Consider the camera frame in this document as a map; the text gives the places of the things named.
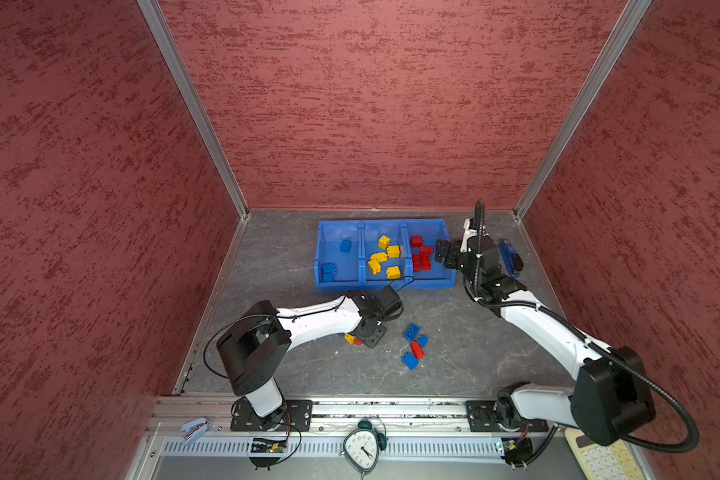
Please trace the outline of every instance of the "clock face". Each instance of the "clock face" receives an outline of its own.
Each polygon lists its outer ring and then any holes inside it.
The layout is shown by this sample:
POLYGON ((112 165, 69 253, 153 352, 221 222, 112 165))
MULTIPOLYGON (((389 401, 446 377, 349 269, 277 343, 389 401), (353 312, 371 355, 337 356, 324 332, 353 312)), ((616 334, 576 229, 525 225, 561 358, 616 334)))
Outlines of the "clock face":
POLYGON ((370 430, 361 428, 344 439, 347 459, 364 472, 370 472, 378 460, 378 441, 370 430))

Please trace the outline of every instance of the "gray floor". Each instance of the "gray floor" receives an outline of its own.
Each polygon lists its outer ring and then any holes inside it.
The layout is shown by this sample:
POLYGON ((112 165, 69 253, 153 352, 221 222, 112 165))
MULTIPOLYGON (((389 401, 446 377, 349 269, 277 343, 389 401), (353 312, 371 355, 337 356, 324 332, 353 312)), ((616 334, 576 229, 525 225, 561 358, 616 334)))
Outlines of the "gray floor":
MULTIPOLYGON (((157 466, 155 480, 242 480, 244 478, 266 478, 266 480, 358 480, 360 474, 343 458, 291 458, 287 465, 274 466, 256 472, 248 458, 189 458, 165 457, 157 466)), ((539 459, 524 472, 514 472, 506 465, 467 462, 410 462, 379 461, 369 480, 585 480, 576 457, 565 438, 558 436, 547 447, 539 459)))
MULTIPOLYGON (((461 236, 467 216, 471 215, 254 210, 209 335, 259 300, 270 300, 275 307, 296 307, 339 295, 315 288, 313 263, 320 220, 445 218, 455 238, 461 236)), ((486 230, 495 240, 512 242, 526 263, 520 281, 549 304, 551 294, 542 291, 512 217, 486 214, 486 230)), ((525 333, 470 302, 461 274, 452 289, 405 288, 400 297, 405 313, 388 324, 389 331, 374 350, 330 336, 290 351, 275 374, 282 392, 287 396, 495 396, 501 387, 520 380, 573 384, 552 356, 525 333), (411 322, 430 339, 426 357, 413 371, 400 360, 410 350, 402 334, 411 322)), ((209 363, 223 372, 214 346, 209 348, 209 363)), ((209 372, 202 359, 184 389, 185 394, 232 393, 229 382, 209 372)))

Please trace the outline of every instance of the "textured red wall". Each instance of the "textured red wall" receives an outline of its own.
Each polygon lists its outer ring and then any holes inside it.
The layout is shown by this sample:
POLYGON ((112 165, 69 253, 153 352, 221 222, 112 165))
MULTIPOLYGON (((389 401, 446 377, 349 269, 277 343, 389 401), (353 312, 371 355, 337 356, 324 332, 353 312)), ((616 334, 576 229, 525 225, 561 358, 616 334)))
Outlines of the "textured red wall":
POLYGON ((163 0, 251 206, 511 210, 625 0, 163 0))
MULTIPOLYGON (((720 0, 654 0, 526 217, 566 314, 699 423, 662 478, 720 478, 720 0)), ((679 441, 657 399, 641 435, 679 441)))
POLYGON ((0 478, 121 478, 236 222, 138 6, 0 2, 0 478))

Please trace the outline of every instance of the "marble-patterned floor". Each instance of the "marble-patterned floor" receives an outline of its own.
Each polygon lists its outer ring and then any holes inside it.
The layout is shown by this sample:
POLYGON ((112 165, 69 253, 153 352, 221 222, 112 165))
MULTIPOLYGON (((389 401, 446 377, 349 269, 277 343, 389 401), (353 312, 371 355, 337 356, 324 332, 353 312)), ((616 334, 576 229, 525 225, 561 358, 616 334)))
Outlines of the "marble-patterned floor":
MULTIPOLYGON (((208 335, 258 300, 270 300, 275 307, 296 307, 340 295, 315 288, 313 263, 320 220, 445 218, 448 232, 455 238, 461 236, 468 216, 470 213, 254 210, 208 335)), ((512 242, 526 264, 520 281, 549 304, 552 294, 542 291, 536 266, 530 262, 512 216, 486 214, 486 230, 495 240, 512 242)), ((290 351, 275 374, 283 394, 495 396, 500 388, 520 380, 573 385, 563 367, 524 332, 470 302, 461 286, 461 274, 452 289, 405 288, 399 294, 404 315, 388 324, 389 331, 374 350, 330 336, 290 351), (410 351, 402 334, 411 322, 429 337, 426 357, 413 371, 400 360, 410 351)), ((209 348, 209 363, 223 372, 214 346, 209 348)), ((185 395, 232 394, 229 382, 209 372, 202 360, 195 364, 189 379, 185 395)))

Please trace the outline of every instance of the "ventilation grille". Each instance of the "ventilation grille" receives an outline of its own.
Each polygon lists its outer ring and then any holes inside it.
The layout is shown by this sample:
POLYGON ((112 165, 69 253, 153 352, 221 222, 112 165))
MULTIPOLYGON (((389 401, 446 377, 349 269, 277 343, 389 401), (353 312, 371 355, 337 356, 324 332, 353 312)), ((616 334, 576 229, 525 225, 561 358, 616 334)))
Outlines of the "ventilation grille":
MULTIPOLYGON (((181 457, 279 457, 280 454, 251 454, 251 440, 248 438, 209 437, 198 439, 185 446, 182 437, 168 437, 163 447, 163 456, 181 457)), ((432 458, 440 461, 471 458, 476 462, 495 462, 500 459, 496 440, 490 438, 459 437, 392 437, 380 458, 405 460, 432 458)), ((344 443, 344 437, 304 437, 302 446, 293 454, 302 458, 329 458, 337 456, 344 443)), ((298 437, 292 437, 290 448, 298 445, 298 437)))

